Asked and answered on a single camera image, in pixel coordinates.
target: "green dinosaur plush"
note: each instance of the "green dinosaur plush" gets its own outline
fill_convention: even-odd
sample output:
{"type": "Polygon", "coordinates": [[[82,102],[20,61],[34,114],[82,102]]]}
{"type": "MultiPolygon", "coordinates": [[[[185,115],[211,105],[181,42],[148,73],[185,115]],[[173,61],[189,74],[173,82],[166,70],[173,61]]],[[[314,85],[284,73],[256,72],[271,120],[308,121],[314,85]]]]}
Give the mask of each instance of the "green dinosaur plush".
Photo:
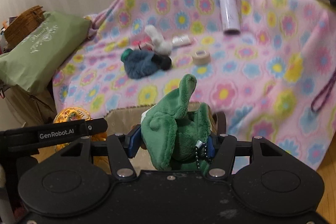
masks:
{"type": "MultiPolygon", "coordinates": [[[[142,120],[142,138],[157,170],[197,170],[195,144],[207,142],[210,121],[205,103],[188,112],[196,83],[195,76],[185,75],[179,88],[163,97],[142,120]]],[[[200,161],[202,171],[208,166],[200,161]]]]}

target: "wooden floor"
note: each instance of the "wooden floor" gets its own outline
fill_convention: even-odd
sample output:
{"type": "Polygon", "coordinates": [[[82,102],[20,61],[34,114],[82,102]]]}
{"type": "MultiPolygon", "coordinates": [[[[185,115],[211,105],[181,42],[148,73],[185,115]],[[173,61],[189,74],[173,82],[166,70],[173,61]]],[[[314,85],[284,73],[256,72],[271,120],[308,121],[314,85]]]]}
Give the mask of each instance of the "wooden floor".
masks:
{"type": "MultiPolygon", "coordinates": [[[[35,157],[41,162],[54,152],[54,147],[42,148],[40,154],[35,157]]],[[[318,173],[325,183],[325,191],[317,212],[330,224],[336,224],[336,137],[332,140],[318,173]]]]}

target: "pink fabric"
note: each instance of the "pink fabric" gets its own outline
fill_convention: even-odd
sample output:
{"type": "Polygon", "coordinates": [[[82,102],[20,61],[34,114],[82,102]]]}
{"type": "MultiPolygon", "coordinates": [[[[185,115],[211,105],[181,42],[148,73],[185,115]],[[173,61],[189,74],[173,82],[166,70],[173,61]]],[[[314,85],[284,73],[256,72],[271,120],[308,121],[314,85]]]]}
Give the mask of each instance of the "pink fabric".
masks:
{"type": "Polygon", "coordinates": [[[319,114],[310,110],[336,66],[336,15],[317,0],[237,5],[241,35],[224,36],[219,0],[116,0],[91,16],[92,40],[54,76],[57,109],[83,107],[98,118],[114,108],[156,103],[191,73],[198,79],[192,100],[225,111],[229,134],[264,136],[316,169],[336,129],[334,90],[319,114]],[[131,80],[120,55],[145,37],[147,24],[166,39],[189,34],[196,42],[172,52],[170,71],[131,80]],[[195,66],[191,54],[201,49],[211,53],[211,63],[195,66]]]}

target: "white plush bunny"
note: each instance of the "white plush bunny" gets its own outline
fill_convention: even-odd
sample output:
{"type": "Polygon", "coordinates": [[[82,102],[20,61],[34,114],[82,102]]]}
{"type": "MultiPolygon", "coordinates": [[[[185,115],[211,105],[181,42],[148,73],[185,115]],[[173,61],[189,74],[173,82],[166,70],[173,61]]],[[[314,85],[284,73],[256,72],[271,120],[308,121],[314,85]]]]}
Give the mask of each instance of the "white plush bunny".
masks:
{"type": "Polygon", "coordinates": [[[160,55],[170,55],[173,49],[171,42],[165,41],[162,33],[158,32],[153,25],[145,27],[145,33],[151,38],[153,51],[160,55]]]}

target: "tape roll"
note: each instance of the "tape roll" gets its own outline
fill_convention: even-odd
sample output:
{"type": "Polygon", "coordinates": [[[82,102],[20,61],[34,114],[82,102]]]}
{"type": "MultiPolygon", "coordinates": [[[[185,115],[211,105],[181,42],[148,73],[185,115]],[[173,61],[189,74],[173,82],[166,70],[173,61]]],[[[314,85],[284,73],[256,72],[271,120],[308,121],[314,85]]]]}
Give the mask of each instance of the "tape roll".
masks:
{"type": "Polygon", "coordinates": [[[195,65],[206,65],[211,61],[210,53],[204,50],[194,52],[192,58],[195,65]]]}

